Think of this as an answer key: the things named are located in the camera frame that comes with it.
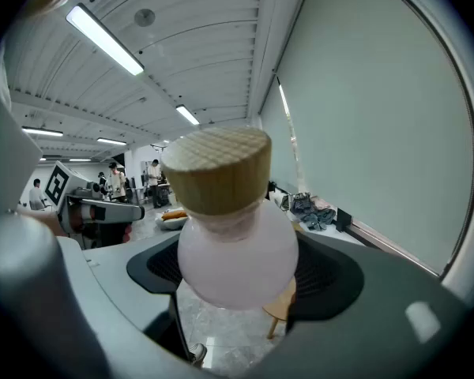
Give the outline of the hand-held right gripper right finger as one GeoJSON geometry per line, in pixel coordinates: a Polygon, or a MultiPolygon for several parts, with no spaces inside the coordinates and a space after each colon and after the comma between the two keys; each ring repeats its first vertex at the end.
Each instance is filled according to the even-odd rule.
{"type": "Polygon", "coordinates": [[[410,379],[426,373],[467,316],[410,261],[298,233],[285,337],[239,379],[410,379]]]}

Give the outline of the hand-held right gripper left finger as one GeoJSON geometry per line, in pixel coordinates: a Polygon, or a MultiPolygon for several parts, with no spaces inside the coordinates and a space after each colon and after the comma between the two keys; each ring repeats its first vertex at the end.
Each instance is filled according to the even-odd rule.
{"type": "Polygon", "coordinates": [[[112,303],[80,246],[0,214],[0,379],[203,379],[112,303]]]}

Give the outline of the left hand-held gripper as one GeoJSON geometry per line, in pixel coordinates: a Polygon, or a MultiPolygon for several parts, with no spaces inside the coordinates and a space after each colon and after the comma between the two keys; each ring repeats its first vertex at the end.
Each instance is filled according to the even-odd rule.
{"type": "Polygon", "coordinates": [[[66,237],[75,239],[83,250],[127,243],[132,222],[142,220],[145,209],[140,205],[93,200],[93,186],[81,173],[57,161],[44,194],[66,237]]]}

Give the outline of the person's left forearm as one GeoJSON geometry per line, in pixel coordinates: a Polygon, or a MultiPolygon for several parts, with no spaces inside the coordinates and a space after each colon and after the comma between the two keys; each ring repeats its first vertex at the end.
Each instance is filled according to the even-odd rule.
{"type": "Polygon", "coordinates": [[[16,212],[31,217],[41,223],[45,224],[55,236],[66,237],[67,234],[63,230],[62,225],[58,220],[56,212],[42,211],[42,210],[28,210],[25,207],[17,206],[16,212]]]}

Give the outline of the oval wooden table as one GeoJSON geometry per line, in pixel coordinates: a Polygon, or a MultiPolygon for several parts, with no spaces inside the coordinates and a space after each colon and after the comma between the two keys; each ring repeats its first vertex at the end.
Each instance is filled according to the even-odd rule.
{"type": "Polygon", "coordinates": [[[277,324],[280,321],[287,321],[288,310],[290,305],[295,301],[295,294],[296,281],[295,278],[292,278],[287,288],[278,296],[275,301],[262,307],[262,309],[272,318],[272,323],[266,336],[268,340],[271,340],[274,337],[277,324]]]}

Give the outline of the white pet bed orange cushion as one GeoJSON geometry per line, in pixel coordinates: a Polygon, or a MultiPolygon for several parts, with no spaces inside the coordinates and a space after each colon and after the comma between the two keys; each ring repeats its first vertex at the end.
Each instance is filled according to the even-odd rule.
{"type": "Polygon", "coordinates": [[[187,214],[182,208],[157,213],[155,218],[156,225],[162,231],[181,230],[187,220],[187,214]]]}

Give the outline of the person's left shoe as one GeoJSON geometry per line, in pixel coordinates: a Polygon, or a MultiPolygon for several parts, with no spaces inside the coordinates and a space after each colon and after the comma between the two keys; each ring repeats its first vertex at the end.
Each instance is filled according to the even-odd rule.
{"type": "Polygon", "coordinates": [[[207,347],[202,343],[196,343],[189,347],[190,363],[193,366],[201,366],[207,354],[207,347]]]}

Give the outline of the pile of denim clothes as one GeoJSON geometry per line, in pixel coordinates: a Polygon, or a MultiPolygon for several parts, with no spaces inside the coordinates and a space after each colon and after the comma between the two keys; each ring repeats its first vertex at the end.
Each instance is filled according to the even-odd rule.
{"type": "Polygon", "coordinates": [[[319,208],[310,198],[310,193],[294,194],[290,212],[304,223],[309,231],[324,231],[336,216],[336,211],[329,206],[319,208]]]}

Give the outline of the narrow grey roller blind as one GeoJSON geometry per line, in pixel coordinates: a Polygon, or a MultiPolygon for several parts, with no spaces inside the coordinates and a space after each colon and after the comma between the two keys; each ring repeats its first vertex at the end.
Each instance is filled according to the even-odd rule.
{"type": "Polygon", "coordinates": [[[270,180],[291,194],[308,192],[288,103],[277,76],[262,106],[261,128],[272,140],[270,180]]]}

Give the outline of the round ceiling smoke detector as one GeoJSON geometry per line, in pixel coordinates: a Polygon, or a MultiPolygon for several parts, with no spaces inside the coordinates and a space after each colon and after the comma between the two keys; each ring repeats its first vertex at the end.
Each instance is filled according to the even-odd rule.
{"type": "Polygon", "coordinates": [[[134,14],[134,23],[141,27],[149,27],[151,26],[156,19],[155,13],[150,9],[139,9],[134,14]]]}

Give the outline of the large grey roller blind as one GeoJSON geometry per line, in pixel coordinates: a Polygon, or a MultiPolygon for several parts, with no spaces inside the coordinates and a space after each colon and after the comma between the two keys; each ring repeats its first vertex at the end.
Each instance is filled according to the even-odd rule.
{"type": "Polygon", "coordinates": [[[442,272],[471,198],[472,131],[427,26],[401,0],[304,0],[278,77],[309,190],[442,272]]]}

